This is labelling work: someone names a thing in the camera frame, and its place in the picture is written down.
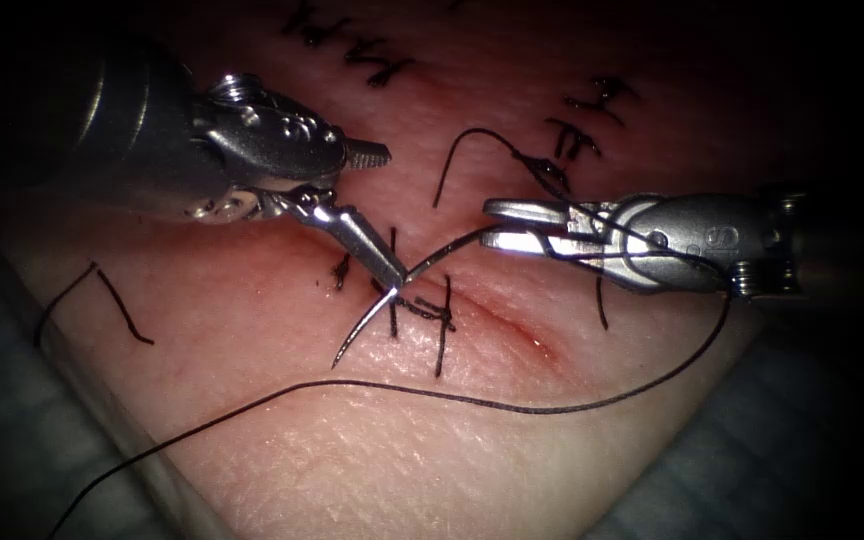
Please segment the right arm needle driver jaw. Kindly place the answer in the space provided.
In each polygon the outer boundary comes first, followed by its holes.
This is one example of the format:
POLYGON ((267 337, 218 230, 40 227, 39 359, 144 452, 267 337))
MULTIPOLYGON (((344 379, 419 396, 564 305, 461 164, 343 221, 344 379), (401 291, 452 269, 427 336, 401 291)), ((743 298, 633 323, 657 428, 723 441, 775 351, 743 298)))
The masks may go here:
POLYGON ((578 205, 561 201, 536 199, 487 199, 482 212, 499 220, 495 232, 540 233, 601 233, 602 225, 594 224, 591 214, 609 217, 615 202, 580 202, 578 205))
POLYGON ((542 256, 562 261, 593 261, 615 258, 612 245, 594 241, 588 236, 542 233, 536 230, 500 229, 479 237, 484 248, 514 254, 542 256))

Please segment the left arm needle driver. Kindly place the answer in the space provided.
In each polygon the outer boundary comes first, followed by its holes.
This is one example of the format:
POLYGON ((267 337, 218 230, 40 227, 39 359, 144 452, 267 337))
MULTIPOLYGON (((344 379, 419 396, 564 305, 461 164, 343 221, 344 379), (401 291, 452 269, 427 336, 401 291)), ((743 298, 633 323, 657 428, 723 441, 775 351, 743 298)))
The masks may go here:
POLYGON ((274 218, 282 195, 330 189, 347 161, 337 126, 249 73, 227 74, 194 101, 193 140, 217 159, 228 183, 187 208, 200 223, 274 218))

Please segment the right arm needle driver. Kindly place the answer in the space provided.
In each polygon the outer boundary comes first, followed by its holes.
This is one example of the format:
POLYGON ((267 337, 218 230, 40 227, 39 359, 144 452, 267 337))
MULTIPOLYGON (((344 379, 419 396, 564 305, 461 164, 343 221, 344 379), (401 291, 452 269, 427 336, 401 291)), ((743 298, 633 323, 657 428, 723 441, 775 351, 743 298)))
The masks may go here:
POLYGON ((603 205, 600 216, 603 273, 628 290, 745 298, 801 292, 792 220, 765 198, 635 194, 603 205))

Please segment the left arm needle driver jaw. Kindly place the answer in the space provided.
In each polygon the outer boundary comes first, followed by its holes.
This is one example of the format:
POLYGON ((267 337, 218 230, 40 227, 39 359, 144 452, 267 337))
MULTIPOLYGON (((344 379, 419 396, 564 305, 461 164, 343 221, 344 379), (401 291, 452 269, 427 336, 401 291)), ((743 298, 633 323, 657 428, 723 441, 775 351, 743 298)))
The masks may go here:
POLYGON ((403 263, 361 212, 336 203, 332 189, 300 186, 273 193, 272 200, 300 224, 330 235, 386 288, 404 285, 403 263))
POLYGON ((388 147, 379 142, 346 137, 344 149, 344 170, 381 168, 392 160, 388 147))

